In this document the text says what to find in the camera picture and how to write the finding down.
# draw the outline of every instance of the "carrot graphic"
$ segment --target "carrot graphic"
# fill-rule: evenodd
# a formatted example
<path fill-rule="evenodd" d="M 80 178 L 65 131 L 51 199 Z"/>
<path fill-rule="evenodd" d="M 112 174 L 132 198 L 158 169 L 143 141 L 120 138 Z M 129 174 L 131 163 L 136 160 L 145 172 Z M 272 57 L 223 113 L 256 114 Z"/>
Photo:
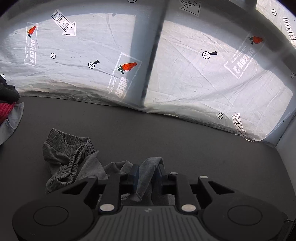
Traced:
<path fill-rule="evenodd" d="M 34 30 L 35 30 L 36 26 L 34 26 L 33 28 L 31 28 L 28 33 L 27 33 L 27 36 L 31 37 L 31 35 L 34 33 Z"/>
<path fill-rule="evenodd" d="M 263 41 L 263 38 L 259 38 L 259 37 L 256 37 L 256 36 L 254 36 L 254 37 L 251 36 L 249 38 L 249 40 L 252 41 L 251 44 L 253 45 L 253 42 L 256 43 L 256 44 L 261 43 Z"/>
<path fill-rule="evenodd" d="M 119 68 L 117 68 L 121 73 L 123 74 L 123 71 L 130 71 L 133 67 L 135 67 L 138 63 L 128 63 L 121 66 L 119 65 Z"/>

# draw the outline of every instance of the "dark gray table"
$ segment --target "dark gray table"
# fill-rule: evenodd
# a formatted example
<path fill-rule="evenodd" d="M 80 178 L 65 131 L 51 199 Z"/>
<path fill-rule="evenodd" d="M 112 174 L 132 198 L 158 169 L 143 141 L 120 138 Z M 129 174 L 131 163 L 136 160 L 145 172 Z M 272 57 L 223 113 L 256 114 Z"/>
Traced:
<path fill-rule="evenodd" d="M 69 100 L 22 97 L 21 123 L 0 146 L 0 239 L 17 241 L 12 215 L 42 197 L 50 178 L 42 144 L 52 127 L 90 137 L 102 165 L 148 157 L 164 159 L 168 172 L 210 178 L 270 202 L 296 218 L 296 198 L 278 152 L 263 143 L 176 118 Z"/>

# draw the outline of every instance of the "translucent white sheet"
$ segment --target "translucent white sheet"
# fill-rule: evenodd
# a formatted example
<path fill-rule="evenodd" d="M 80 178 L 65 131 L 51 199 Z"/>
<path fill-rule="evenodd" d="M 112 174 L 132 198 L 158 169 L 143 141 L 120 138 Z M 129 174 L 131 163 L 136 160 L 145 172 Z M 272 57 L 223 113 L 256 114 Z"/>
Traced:
<path fill-rule="evenodd" d="M 111 101 L 276 144 L 295 113 L 295 17 L 275 0 L 256 9 L 19 0 L 0 18 L 0 74 L 22 95 Z"/>

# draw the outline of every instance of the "white wall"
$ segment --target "white wall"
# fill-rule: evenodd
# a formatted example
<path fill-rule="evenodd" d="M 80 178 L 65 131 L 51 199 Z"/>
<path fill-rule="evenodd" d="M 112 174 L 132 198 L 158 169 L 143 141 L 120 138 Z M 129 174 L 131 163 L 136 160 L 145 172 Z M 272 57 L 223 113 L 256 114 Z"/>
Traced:
<path fill-rule="evenodd" d="M 296 193 L 296 118 L 294 118 L 276 146 Z"/>

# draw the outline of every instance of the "gray fabric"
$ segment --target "gray fabric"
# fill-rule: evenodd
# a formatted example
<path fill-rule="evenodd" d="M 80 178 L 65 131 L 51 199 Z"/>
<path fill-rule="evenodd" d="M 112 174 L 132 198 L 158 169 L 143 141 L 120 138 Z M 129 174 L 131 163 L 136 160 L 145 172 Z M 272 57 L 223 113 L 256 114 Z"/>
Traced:
<path fill-rule="evenodd" d="M 15 104 L 7 119 L 0 125 L 0 145 L 3 144 L 18 127 L 24 111 L 24 103 Z"/>
<path fill-rule="evenodd" d="M 85 153 L 89 151 L 92 153 L 85 156 Z M 119 172 L 129 173 L 133 166 L 129 161 L 121 161 L 112 162 L 103 167 L 97 159 L 98 152 L 98 150 L 93 150 L 89 138 L 75 137 L 52 129 L 43 145 L 44 159 L 49 162 L 53 175 L 46 184 L 46 192 L 53 192 L 91 175 L 96 176 L 98 180 L 104 180 Z M 148 158 L 140 165 L 137 191 L 132 195 L 122 195 L 123 205 L 174 204 L 173 195 L 161 195 L 157 186 L 152 187 L 151 180 L 158 164 L 164 164 L 161 157 Z"/>
<path fill-rule="evenodd" d="M 46 183 L 46 193 L 71 184 L 78 164 L 94 152 L 89 138 L 76 137 L 52 128 L 43 143 L 43 157 L 49 163 L 52 174 Z"/>

